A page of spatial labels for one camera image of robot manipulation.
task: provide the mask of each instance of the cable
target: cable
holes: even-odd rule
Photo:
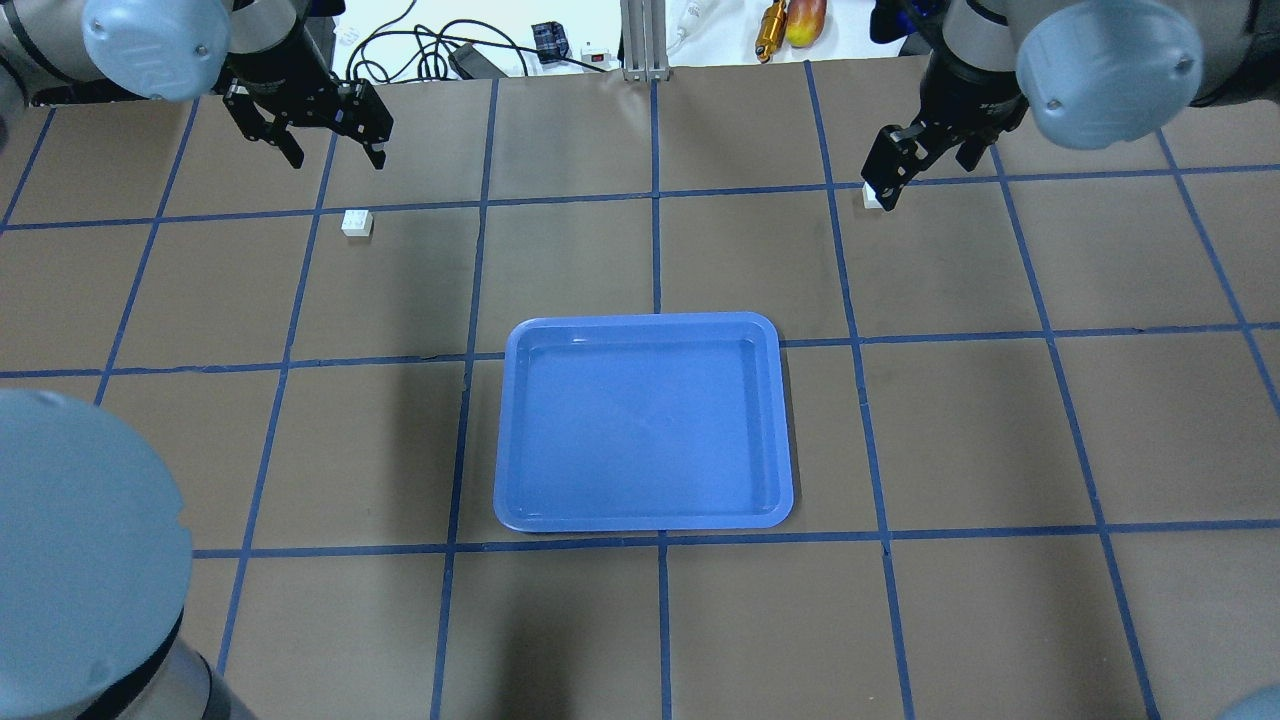
[[[493,31],[495,35],[502,36],[502,38],[506,40],[507,44],[512,49],[517,47],[516,41],[512,40],[511,36],[507,35],[506,32],[502,32],[500,29],[493,27],[489,23],[480,22],[480,20],[472,20],[472,19],[467,19],[467,18],[462,18],[462,19],[457,19],[457,20],[449,20],[449,22],[444,23],[444,27],[440,28],[440,35],[448,33],[449,28],[453,27],[453,26],[463,26],[463,24],[465,26],[479,26],[479,27],[483,27],[485,29]],[[525,77],[529,77],[529,64],[525,63],[525,54],[517,50],[516,51],[516,58],[520,59],[520,68],[525,72]]]
[[[369,44],[372,42],[374,38],[378,37],[380,32],[383,32],[384,29],[387,29],[387,28],[392,27],[393,24],[396,24],[396,23],[403,20],[404,18],[407,18],[408,14],[413,12],[413,6],[415,5],[417,5],[417,0],[410,0],[408,5],[404,6],[404,12],[403,13],[401,13],[399,15],[397,15],[396,19],[388,20],[388,22],[378,26],[378,28],[374,29],[374,32],[369,33],[369,37],[361,40],[360,44],[356,45],[351,50],[351,56],[347,58],[347,73],[346,73],[347,79],[353,79],[353,76],[352,76],[353,68],[352,68],[352,65],[355,64],[356,54],[357,53],[360,54],[360,61],[361,63],[369,64],[371,67],[381,68],[383,74],[384,76],[387,74],[387,68],[383,68],[383,65],[380,65],[379,63],[374,63],[374,61],[367,60],[365,58],[365,47],[367,47]]]
[[[444,45],[445,49],[449,49],[451,45],[453,46],[453,49],[457,49],[458,44],[470,42],[472,45],[483,45],[485,47],[500,47],[500,49],[504,49],[504,50],[515,50],[518,54],[521,54],[521,65],[525,67],[525,68],[527,68],[527,65],[525,65],[525,63],[524,63],[524,55],[522,54],[524,53],[529,53],[531,55],[536,55],[538,54],[538,50],[534,50],[532,47],[525,47],[525,46],[521,46],[521,45],[516,45],[515,42],[508,42],[508,44],[490,42],[490,41],[486,41],[486,40],[476,40],[474,37],[461,37],[461,36],[453,36],[453,35],[444,35],[443,32],[436,33],[436,32],[433,32],[430,28],[426,28],[425,26],[416,26],[413,29],[387,29],[387,31],[381,31],[381,32],[374,33],[374,35],[366,37],[364,41],[361,41],[361,44],[357,46],[357,51],[362,50],[364,47],[366,47],[370,42],[375,41],[375,40],[379,40],[379,38],[383,38],[383,37],[392,37],[392,36],[403,36],[403,35],[411,35],[411,36],[415,36],[415,37],[419,38],[419,51],[415,53],[413,58],[410,59],[410,65],[412,65],[413,61],[419,61],[420,63],[420,70],[421,70],[422,63],[424,63],[424,60],[426,59],[428,55],[431,55],[431,54],[439,55],[438,47],[440,45]],[[430,38],[433,38],[435,42],[424,45],[421,42],[421,36],[424,36],[424,35],[428,36],[428,37],[430,37]],[[426,51],[425,50],[426,47],[431,47],[433,50],[431,51]],[[595,70],[598,73],[607,72],[604,68],[599,68],[599,67],[591,65],[589,63],[582,63],[580,60],[575,60],[573,58],[564,56],[564,58],[561,58],[561,60],[566,61],[566,63],[570,63],[572,65],[586,68],[589,70]],[[352,74],[352,69],[353,69],[355,65],[369,67],[369,68],[378,68],[378,69],[381,70],[383,78],[388,78],[388,77],[389,78],[394,78],[398,74],[401,74],[401,73],[396,73],[396,74],[388,76],[387,68],[384,68],[381,64],[375,63],[374,60],[364,60],[362,59],[362,60],[360,60],[360,63],[351,63],[351,61],[348,61],[347,79],[355,79],[355,76]],[[380,79],[378,77],[370,77],[370,79],[372,79],[375,82],[393,82],[393,83],[397,83],[397,85],[398,83],[403,83],[403,82],[415,82],[412,78],[411,79],[404,79],[404,81],[387,81],[387,79]],[[435,76],[435,74],[428,74],[428,73],[421,73],[420,72],[420,79],[447,79],[447,78],[445,77],[439,77],[439,76]]]

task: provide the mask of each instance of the blue tape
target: blue tape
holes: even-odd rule
[[[27,378],[96,378],[102,374],[102,370],[90,370],[90,369],[68,369],[68,370],[0,370],[0,378],[4,379],[27,379]]]
[[[156,218],[116,218],[110,220],[67,220],[58,223],[17,223],[5,231],[58,231],[67,228],[111,228],[119,225],[150,225]]]
[[[342,205],[320,210],[321,215],[342,215],[347,210],[371,210],[375,213],[401,213],[412,210],[452,210],[456,208],[479,208],[479,200],[442,200],[436,202],[390,202],[385,205]]]
[[[338,147],[338,136],[329,138],[329,152],[324,160],[324,173],[320,176],[320,190],[316,193],[316,204],[311,217],[311,229],[307,233],[307,246],[302,255],[302,266],[298,270],[298,284],[293,292],[293,309],[289,313],[289,328],[284,336],[284,352],[280,357],[280,379],[275,384],[275,397],[271,401],[271,415],[266,423],[266,437],[262,441],[262,455],[259,459],[257,478],[253,482],[253,495],[250,500],[248,518],[244,520],[244,536],[241,541],[238,562],[236,564],[236,579],[232,583],[230,602],[227,607],[227,623],[223,625],[223,642],[218,650],[216,667],[219,673],[227,671],[227,660],[230,657],[232,638],[236,634],[236,618],[239,612],[239,598],[244,589],[244,573],[248,569],[251,550],[253,547],[253,533],[257,529],[257,516],[262,505],[262,491],[266,487],[266,473],[271,462],[271,450],[275,446],[275,428],[280,420],[280,409],[284,405],[284,391],[289,382],[289,360],[293,354],[293,340],[298,332],[298,316],[302,314],[302,299],[307,290],[307,277],[311,272],[311,256],[315,252],[316,234],[320,231],[320,209],[324,206],[324,196],[329,187],[329,173],[333,169],[333,155]]]
[[[1000,182],[991,176],[959,176],[954,178],[920,178],[911,181],[911,184],[931,186],[931,184],[987,184]]]
[[[563,195],[550,197],[508,197],[489,200],[490,208],[511,208],[516,205],[563,205],[567,202],[613,202],[616,200],[645,200],[652,192],[612,192],[608,195]]]
[[[172,215],[159,218],[159,223],[210,223],[214,220],[257,220],[262,218],[308,218],[315,210],[257,210],[250,213],[216,213],[204,215]]]
[[[662,165],[658,123],[658,81],[649,82],[649,155],[652,158],[649,218],[653,233],[653,311],[662,313]],[[667,582],[667,533],[658,533],[658,660],[662,678],[662,720],[671,720],[671,592]]]
[[[1098,488],[1093,479],[1093,468],[1089,464],[1089,455],[1084,447],[1084,434],[1080,432],[1080,421],[1075,414],[1075,404],[1071,400],[1071,389],[1066,383],[1066,372],[1062,369],[1062,357],[1057,351],[1057,342],[1053,334],[1053,325],[1050,323],[1048,310],[1044,306],[1044,297],[1041,293],[1039,281],[1036,278],[1036,266],[1032,264],[1030,250],[1027,246],[1027,236],[1023,233],[1021,220],[1018,218],[1018,208],[1014,205],[1014,195],[1009,190],[1005,179],[1005,165],[1001,161],[1000,151],[992,146],[991,158],[996,164],[996,174],[1000,178],[1000,191],[1005,197],[1005,209],[1009,211],[1009,222],[1012,224],[1014,237],[1018,240],[1018,252],[1023,259],[1023,269],[1027,272],[1027,282],[1030,286],[1032,297],[1036,300],[1036,313],[1039,315],[1041,325],[1044,331],[1044,345],[1048,347],[1050,361],[1053,365],[1053,375],[1057,379],[1057,389],[1062,396],[1062,409],[1066,413],[1068,425],[1071,429],[1071,441],[1075,445],[1075,455],[1080,462],[1080,473],[1084,477],[1085,492],[1089,496],[1089,505],[1093,510],[1093,520],[1097,525],[1098,539],[1102,544],[1102,555],[1106,560],[1107,574],[1111,577],[1111,588],[1116,597],[1116,607],[1120,611],[1120,624],[1124,626],[1125,641],[1129,644],[1129,656],[1133,660],[1134,671],[1138,675],[1138,688],[1142,691],[1143,705],[1147,708],[1148,720],[1160,720],[1160,711],[1156,708],[1156,697],[1151,689],[1151,679],[1147,675],[1147,664],[1142,656],[1142,647],[1138,644],[1138,632],[1129,612],[1129,598],[1124,589],[1124,580],[1120,578],[1120,566],[1116,564],[1115,550],[1111,546],[1111,536],[1107,532],[1106,515],[1102,511],[1102,501],[1098,497]]]
[[[760,187],[713,187],[709,190],[663,190],[663,197],[718,197],[722,195],[773,195],[777,192],[815,192],[826,184],[772,184]]]
[[[1110,523],[1111,534],[1208,533],[1231,530],[1280,529],[1280,518],[1234,520],[1174,520],[1164,523]],[[964,541],[989,538],[1039,538],[1098,534],[1097,525],[1027,525],[1002,528],[938,528],[891,530],[895,541]],[[739,533],[681,534],[659,538],[657,534],[598,536],[588,538],[547,538],[530,541],[420,543],[374,546],[316,546],[253,548],[251,557],[347,557],[375,555],[443,555],[454,552],[552,552],[559,550],[616,550],[635,547],[691,547],[719,544],[804,544],[881,542],[879,530],[808,532],[808,533]],[[237,559],[239,548],[207,548],[195,551],[197,559]]]
[[[111,370],[111,377],[116,375],[170,375],[175,373],[256,373],[260,370],[279,370],[280,363],[244,363],[238,365],[177,365],[174,368],[116,368]]]
[[[465,363],[463,355],[383,355],[374,357],[316,357],[293,360],[291,368],[343,368],[351,365],[419,365],[430,363]]]
[[[1280,331],[1277,323],[1249,323],[1253,331]],[[1055,329],[1056,338],[1070,337],[1123,337],[1142,334],[1199,334],[1199,333],[1234,333],[1239,332],[1236,324],[1211,324],[1211,325],[1164,325],[1151,328],[1082,328],[1082,329]],[[902,336],[870,336],[859,338],[860,345],[905,345],[918,342],[983,342],[1002,340],[1042,340],[1042,331],[1007,331],[987,333],[922,333]],[[785,348],[795,347],[849,347],[854,343],[847,337],[824,338],[799,338],[783,340]],[[475,352],[470,357],[476,361],[502,360],[503,352]],[[468,355],[375,355],[367,357],[310,357],[306,360],[291,360],[289,368],[329,368],[348,365],[413,365],[429,363],[463,363]],[[279,363],[246,363],[230,365],[177,365],[172,368],[115,368],[113,375],[148,375],[172,373],[251,373],[259,370],[278,370]],[[82,368],[49,368],[37,370],[0,370],[0,378],[58,378],[58,377],[86,377],[100,375],[101,370]]]
[[[847,337],[827,337],[827,338],[813,338],[813,340],[783,340],[778,345],[785,348],[791,347],[849,347],[854,343],[852,340]]]
[[[182,131],[182,140],[178,142],[178,151],[173,156],[169,167],[169,177],[164,183],[164,192],[160,193],[160,205],[156,208],[155,218],[150,220],[151,232],[147,233],[147,242],[142,246],[142,256],[138,259],[138,269],[133,274],[133,283],[129,286],[129,296],[124,301],[124,311],[120,313],[120,323],[115,328],[115,338],[111,341],[111,350],[106,355],[106,365],[102,368],[101,379],[97,383],[97,393],[93,396],[93,405],[101,405],[106,395],[106,384],[111,380],[111,372],[115,369],[115,357],[120,354],[120,343],[124,342],[124,329],[129,324],[129,315],[133,314],[133,304],[138,299],[138,288],[142,287],[142,275],[147,272],[147,261],[151,259],[151,249],[156,243],[156,233],[160,231],[159,219],[164,217],[164,209],[169,205],[169,193],[173,192],[173,182],[178,178],[178,167],[182,165],[182,156],[187,151],[187,141],[191,140],[191,128],[196,124],[196,110],[200,108],[200,99],[191,102],[191,111],[187,113],[187,126]]]
[[[31,169],[36,167],[36,158],[40,156],[40,149],[45,146],[45,137],[49,135],[49,126],[54,124],[54,115],[58,109],[54,108],[49,110],[45,115],[45,123],[40,126],[40,135],[36,136],[36,143],[31,146],[31,155],[27,156],[27,164],[22,168],[22,176],[18,177],[18,184],[13,188],[13,195],[9,197],[9,205],[4,210],[4,219],[0,224],[9,228],[9,220],[13,219],[13,210],[18,206],[18,199],[22,197],[22,191],[27,187],[27,179],[31,177]]]
[[[872,478],[872,496],[876,501],[876,527],[879,533],[884,570],[884,592],[888,600],[890,626],[893,632],[893,656],[897,661],[899,689],[902,696],[902,712],[906,720],[915,720],[915,702],[911,698],[911,678],[906,661],[906,639],[902,633],[902,614],[897,603],[897,575],[893,571],[893,537],[890,532],[888,511],[884,507],[884,488],[881,484],[879,456],[876,451],[876,432],[872,423],[870,401],[867,397],[867,378],[863,369],[863,351],[858,333],[858,318],[854,314],[852,295],[849,290],[849,270],[845,264],[845,243],[840,229],[840,210],[836,206],[836,183],[831,173],[831,151],[827,147],[827,131],[822,120],[822,102],[818,99],[818,85],[813,78],[813,65],[804,61],[805,82],[809,85],[809,101],[813,105],[813,119],[818,131],[818,149],[822,151],[822,173],[827,190],[827,211],[831,214],[831,233],[835,238],[836,269],[840,273],[841,300],[845,304],[845,320],[849,324],[850,345],[854,355],[854,378],[858,386],[858,405],[863,419],[863,436],[867,443],[867,459]]]
[[[1075,181],[1075,179],[1116,179],[1116,178],[1161,178],[1169,177],[1167,169],[1149,169],[1149,170],[1091,170],[1083,173],[1025,173],[1025,174],[1006,174],[1004,179],[1006,182],[1046,182],[1046,181]],[[1000,176],[997,174],[993,181],[1000,182]]]
[[[475,270],[471,277],[471,315],[467,320],[467,359],[463,369],[462,402],[458,409],[458,441],[453,454],[453,492],[449,498],[448,544],[453,548],[458,542],[458,515],[462,507],[462,477],[466,460],[467,425],[471,413],[471,383],[475,370],[476,327],[480,323],[480,287],[484,269],[484,240],[489,224],[489,181],[493,174],[493,135],[498,118],[498,81],[489,88],[489,120],[484,138],[484,174],[480,181],[480,231],[476,234]],[[440,717],[440,701],[444,693],[444,664],[448,657],[449,610],[453,602],[453,568],[456,550],[444,555],[444,578],[440,588],[440,624],[435,638],[435,674],[431,682],[431,720]]]
[[[662,720],[671,720],[671,582],[666,532],[658,533],[658,662],[662,669]]]
[[[1196,233],[1201,238],[1201,245],[1204,246],[1204,254],[1208,255],[1208,261],[1213,265],[1213,273],[1217,274],[1217,282],[1222,286],[1222,293],[1226,295],[1226,301],[1231,306],[1231,313],[1239,323],[1238,329],[1244,334],[1245,345],[1249,346],[1249,355],[1253,356],[1253,364],[1258,369],[1258,377],[1262,378],[1262,387],[1266,388],[1267,397],[1271,400],[1271,409],[1275,411],[1276,416],[1280,416],[1280,393],[1276,392],[1275,380],[1271,378],[1271,372],[1267,370],[1267,364],[1262,359],[1262,350],[1258,347],[1258,341],[1253,337],[1249,322],[1244,316],[1244,307],[1240,305],[1240,300],[1236,297],[1235,290],[1231,288],[1231,281],[1226,277],[1226,268],[1219,259],[1217,250],[1213,249],[1213,240],[1210,237],[1208,229],[1204,227],[1204,220],[1201,219],[1199,210],[1196,209],[1192,193],[1187,188],[1187,181],[1183,179],[1183,170],[1178,167],[1178,161],[1174,160],[1174,151],[1169,147],[1169,141],[1165,138],[1165,131],[1156,131],[1156,138],[1160,141],[1160,150],[1165,154],[1165,160],[1169,161],[1169,168],[1174,173],[1174,182],[1178,183],[1178,192],[1183,196],[1183,204],[1187,206],[1187,213],[1192,218],[1192,224],[1196,225]]]
[[[1164,142],[1165,131],[1160,131],[1157,137]],[[1230,165],[1230,167],[1216,167],[1216,168],[1179,168],[1178,163],[1172,163],[1172,154],[1166,152],[1165,158],[1171,161],[1175,168],[1175,173],[1180,176],[1220,176],[1224,173],[1274,173],[1280,170],[1280,164],[1266,164],[1266,165]]]

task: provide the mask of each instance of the blue tray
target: blue tray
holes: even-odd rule
[[[493,507],[508,528],[768,528],[791,512],[764,316],[527,320],[506,360]]]

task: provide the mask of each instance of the small white cube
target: small white cube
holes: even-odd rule
[[[879,197],[876,197],[876,188],[872,183],[863,183],[863,208],[868,210],[883,210],[884,206],[879,204]]]
[[[342,215],[342,233],[347,237],[369,237],[374,232],[374,214],[369,210],[347,210]]]

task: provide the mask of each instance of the tray rim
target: tray rim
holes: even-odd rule
[[[774,460],[777,462],[778,477],[778,502],[768,512],[760,514],[724,514],[724,515],[636,515],[636,516],[604,516],[588,519],[581,523],[575,521],[572,527],[557,527],[563,520],[530,520],[520,515],[508,512],[500,498],[504,498],[509,477],[512,425],[515,418],[511,407],[515,407],[517,364],[513,361],[518,355],[521,341],[530,331],[540,328],[575,328],[575,327],[623,327],[623,325],[696,325],[696,324],[726,324],[741,323],[754,325],[764,333],[765,342],[755,354],[756,369],[763,370],[768,382],[767,397],[760,397],[760,402],[768,402],[773,409],[773,421],[771,432],[776,436]],[[717,311],[717,313],[660,313],[639,315],[573,315],[554,318],[531,318],[516,325],[507,337],[506,355],[503,356],[503,387],[502,410],[498,421],[498,457],[494,468],[493,510],[498,521],[504,527],[520,533],[582,533],[582,532],[645,532],[645,530],[723,530],[723,529],[763,529],[772,528],[782,523],[795,506],[795,478],[791,468],[791,439],[788,433],[788,418],[786,406],[786,393],[782,377],[782,350],[778,331],[773,323],[759,313],[750,310]]]

